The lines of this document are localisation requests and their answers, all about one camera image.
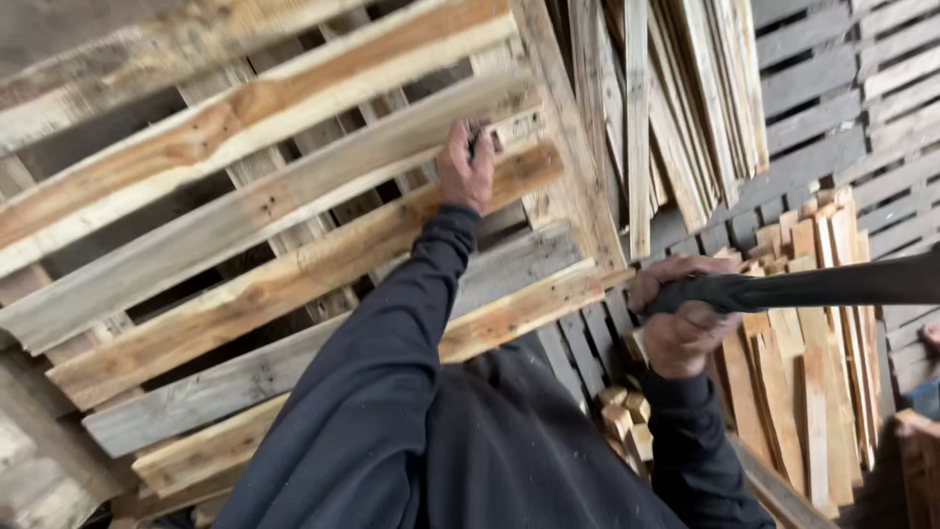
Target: man's right hand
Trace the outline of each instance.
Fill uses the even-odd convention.
[[[493,162],[500,150],[484,125],[480,120],[454,121],[447,145],[437,155],[444,201],[471,207],[481,216],[489,213],[493,201]]]
[[[734,271],[735,265],[728,259],[673,255],[636,274],[630,286],[630,310],[642,312],[659,295],[660,286],[693,272]],[[740,322],[739,314],[723,317],[704,301],[686,301],[675,314],[654,314],[643,325],[650,367],[663,378],[695,377],[705,370],[708,355]]]

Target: stacked wooden pallet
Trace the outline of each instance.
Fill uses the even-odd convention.
[[[694,232],[767,169],[750,2],[600,4],[568,4],[573,79],[595,162],[620,182],[631,255],[641,258],[659,206],[675,201]]]
[[[629,275],[544,5],[419,0],[372,21],[366,3],[200,3],[205,12],[122,28],[0,86],[11,102],[0,108],[0,327],[48,357],[49,378],[89,413],[105,451],[134,454],[147,486],[115,500],[121,515],[153,517],[232,487],[362,282],[381,280],[440,203],[422,165],[454,119],[492,121],[506,148],[494,206],[521,199],[529,225],[471,260],[443,361],[599,301],[605,282]],[[307,50],[293,35],[311,26],[321,43]],[[194,48],[178,55],[169,42],[181,34]],[[126,52],[114,72],[48,81],[114,47]],[[404,96],[403,85],[455,63],[469,76]],[[35,97],[17,91],[38,79]],[[174,85],[188,108],[34,184],[33,142]],[[337,114],[350,108],[362,123]],[[282,140],[302,156],[287,164]],[[39,262],[220,170],[233,190],[64,277]],[[271,248],[262,263],[158,303],[259,245]],[[305,328],[205,360],[304,306]]]
[[[871,233],[873,259],[922,251],[938,240],[940,186],[940,4],[933,0],[854,2],[861,41],[858,81],[868,115],[871,154],[835,175],[854,186],[859,226]],[[885,307],[890,358],[905,393],[940,376],[917,340],[935,306]]]
[[[799,272],[868,260],[848,188],[821,192],[757,232],[742,267]],[[872,307],[745,314],[718,359],[727,409],[746,446],[821,511],[853,502],[874,466],[881,386]]]

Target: black handle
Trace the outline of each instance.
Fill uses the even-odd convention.
[[[940,304],[940,245],[910,257],[753,278],[694,276],[663,285],[644,312],[674,313],[685,301],[706,301],[720,313],[775,307]]]

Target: pallet slat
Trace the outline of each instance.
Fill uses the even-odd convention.
[[[524,76],[503,73],[462,81],[0,310],[0,327],[39,353],[114,311],[431,160],[457,118],[500,120],[531,108],[538,103],[538,92],[530,90],[526,98],[529,87]],[[121,288],[113,288],[116,283]]]
[[[501,207],[558,178],[563,166],[559,162],[548,164],[551,157],[557,158],[552,145],[503,156],[493,177],[493,207]],[[426,185],[329,232],[312,245],[263,264],[149,320],[122,339],[58,366],[47,375],[80,409],[94,406],[125,387],[256,329],[402,254],[440,203],[440,185]]]
[[[424,0],[179,112],[0,209],[0,275],[514,32],[505,0]]]

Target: wood block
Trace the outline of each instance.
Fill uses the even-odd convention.
[[[777,451],[780,473],[790,480],[799,493],[806,492],[803,449],[793,419],[792,396],[783,376],[783,361],[773,331],[756,335],[753,346],[754,363],[760,375],[761,402],[765,418],[773,427],[771,447]]]
[[[621,442],[627,439],[627,432],[634,425],[630,417],[630,411],[620,406],[607,405],[601,410],[601,417],[608,434],[616,437]]]

